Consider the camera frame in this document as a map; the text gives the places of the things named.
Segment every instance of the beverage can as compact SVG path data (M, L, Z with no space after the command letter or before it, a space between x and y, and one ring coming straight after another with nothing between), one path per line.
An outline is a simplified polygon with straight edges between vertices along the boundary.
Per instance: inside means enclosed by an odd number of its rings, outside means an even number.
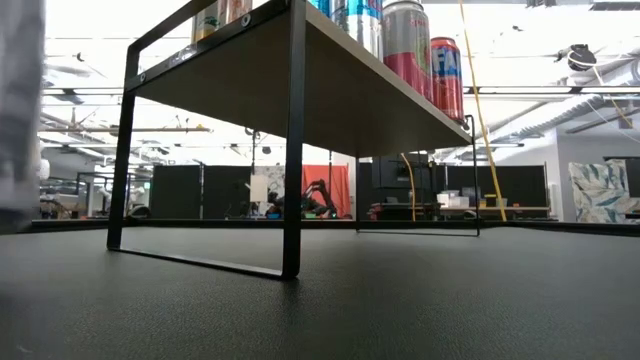
M433 56L434 105L451 119L464 122L460 50L455 40L436 37L431 40Z
M200 11L193 18L191 42L196 43L213 34L216 30L218 30L219 25L220 22L218 17L218 4L212 4L208 8Z
M238 20L251 11L251 6L252 0L218 0L219 27Z
M382 0L331 0L331 20L375 57L382 56Z
M331 1L330 0L309 0L311 5L315 6L326 17L331 18Z
M396 1L382 10L383 61L419 94L433 101L429 18L417 1Z

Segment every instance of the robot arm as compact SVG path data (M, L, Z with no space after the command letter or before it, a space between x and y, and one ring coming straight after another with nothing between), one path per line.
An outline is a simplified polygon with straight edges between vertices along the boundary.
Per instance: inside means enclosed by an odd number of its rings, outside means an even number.
M313 203L314 201L312 201L311 195L313 195L313 193L316 191L319 192L320 195L322 195L322 199L324 200L325 207L330 212L330 216L336 217L338 214L338 211L333 203L333 200L331 200L331 196L327 192L327 186L324 180L322 179L316 180L311 184L309 184L309 187L304 192L303 202Z

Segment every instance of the black table surface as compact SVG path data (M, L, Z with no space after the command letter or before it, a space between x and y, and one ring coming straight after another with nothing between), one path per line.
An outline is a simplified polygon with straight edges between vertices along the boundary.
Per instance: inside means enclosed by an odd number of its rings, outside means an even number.
M280 282L105 250L106 232L0 237L2 359L635 359L640 241L303 233ZM124 245L277 267L277 230L129 228Z

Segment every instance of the ceiling light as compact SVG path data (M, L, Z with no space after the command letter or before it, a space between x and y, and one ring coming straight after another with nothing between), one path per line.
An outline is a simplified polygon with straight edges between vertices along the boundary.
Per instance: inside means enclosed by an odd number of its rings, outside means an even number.
M592 94L640 94L640 86L598 86L586 87L582 93Z
M524 146L523 143L497 143L497 144L489 143L489 147L492 147L492 148L523 147L523 146ZM480 149L484 147L485 147L484 144L476 144L476 149Z
M567 94L570 86L479 87L480 94Z
M87 154L89 156L95 156L99 158L104 158L104 154L100 154L97 151L89 150L89 149L78 149L79 152Z

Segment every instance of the ceiling pipe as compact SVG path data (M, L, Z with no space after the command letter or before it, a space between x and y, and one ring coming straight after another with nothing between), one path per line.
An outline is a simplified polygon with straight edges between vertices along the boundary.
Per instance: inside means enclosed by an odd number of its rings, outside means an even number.
M602 76L605 85L612 86L640 86L640 60L633 60ZM600 86L596 79L584 86ZM557 103L548 103L532 111L518 116L501 128L492 131L489 142L522 139L532 134L543 133L562 123L588 114L594 109L601 108L608 100L608 96L600 94L576 95L570 99ZM453 161L471 147L457 149L449 154L444 161Z
M72 122L70 122L70 121L67 121L67 120L64 120L64 119L60 119L60 118L58 118L58 117L56 117L56 116L53 116L53 115L47 114L47 113L45 113L45 112L40 112L40 117L41 117L42 119L44 119L44 120L48 120L48 121L51 121L51 122L54 122L54 123L57 123L57 124L60 124L60 125L63 125L63 126L70 126L70 127L74 127L75 129L59 129L59 130L64 130L64 131L57 131L57 132L60 132L60 133L71 133L71 134L70 134L70 135L68 135L68 136L69 136L70 138L72 138L72 139L76 139L76 140L78 140L78 141L83 141L83 140L86 140L86 139L90 139L91 141L96 142L96 143L106 144L104 140L102 140L102 139L100 139L100 138L98 138L98 137L91 136L91 135L89 135L89 134L85 133L85 132L82 130L82 128L77 128L77 127L76 127L77 125L76 125L76 124L73 124L73 123L72 123ZM43 132L43 130L48 130L48 129L40 129L40 130L38 130L38 132ZM73 135L74 135L73 133L82 133L82 137L78 137L78 136L74 137L74 136L73 136ZM105 157L114 157L114 156L115 156L115 154L114 154L113 152L111 152L111 153L99 152L99 153L100 153L101 155L105 156ZM157 157L150 157L150 156L146 156L146 155L145 155L145 156L143 156L143 159L144 159L145 161L149 161L149 162L160 162L160 161L162 161L162 159L160 159L160 158L157 158Z

